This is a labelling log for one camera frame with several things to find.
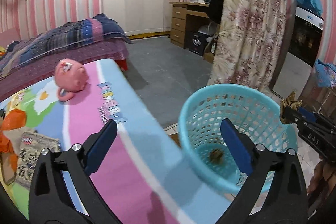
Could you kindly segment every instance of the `pink handle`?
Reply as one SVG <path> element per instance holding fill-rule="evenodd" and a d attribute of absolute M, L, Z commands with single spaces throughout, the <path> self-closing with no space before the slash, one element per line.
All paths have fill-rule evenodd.
<path fill-rule="evenodd" d="M 57 98 L 61 101 L 61 102 L 65 102 L 67 100 L 70 100 L 71 98 L 73 98 L 73 96 L 75 95 L 73 92 L 69 91 L 69 92 L 66 92 L 65 91 L 65 95 L 61 95 L 61 92 L 62 92 L 62 88 L 58 88 L 57 89 Z"/>

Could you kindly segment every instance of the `curtain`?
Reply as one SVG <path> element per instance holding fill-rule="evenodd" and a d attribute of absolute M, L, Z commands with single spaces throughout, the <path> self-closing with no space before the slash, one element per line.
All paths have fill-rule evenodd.
<path fill-rule="evenodd" d="M 284 35 L 286 0 L 224 0 L 208 85 L 267 87 Z"/>

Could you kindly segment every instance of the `pink pig toy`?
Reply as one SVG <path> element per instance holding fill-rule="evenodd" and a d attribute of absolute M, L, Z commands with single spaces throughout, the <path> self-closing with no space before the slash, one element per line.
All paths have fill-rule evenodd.
<path fill-rule="evenodd" d="M 55 69 L 58 99 L 62 102 L 70 100 L 73 98 L 74 92 L 85 88 L 88 79 L 86 70 L 81 63 L 71 59 L 59 61 Z"/>

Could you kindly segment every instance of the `wooden desk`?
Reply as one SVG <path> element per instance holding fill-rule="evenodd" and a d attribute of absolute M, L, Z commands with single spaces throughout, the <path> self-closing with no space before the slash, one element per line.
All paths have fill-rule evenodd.
<path fill-rule="evenodd" d="M 181 48 L 187 48 L 185 43 L 186 32 L 197 32 L 201 26 L 209 24 L 210 19 L 206 14 L 209 4 L 192 2 L 170 3 L 173 5 L 170 42 Z M 213 54 L 210 52 L 205 53 L 204 59 L 212 63 Z"/>

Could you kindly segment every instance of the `plastic basket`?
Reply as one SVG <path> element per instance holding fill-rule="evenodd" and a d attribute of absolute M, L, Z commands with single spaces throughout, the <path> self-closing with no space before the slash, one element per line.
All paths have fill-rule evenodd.
<path fill-rule="evenodd" d="M 194 172 L 220 193 L 237 194 L 247 176 L 241 173 L 221 137 L 220 125 L 229 118 L 239 132 L 271 151 L 297 151 L 294 128 L 279 120 L 279 105 L 263 93 L 234 84 L 206 86 L 184 103 L 179 121 L 179 138 Z M 224 150 L 220 164 L 209 161 L 213 149 Z M 262 192 L 273 178 L 269 172 Z"/>

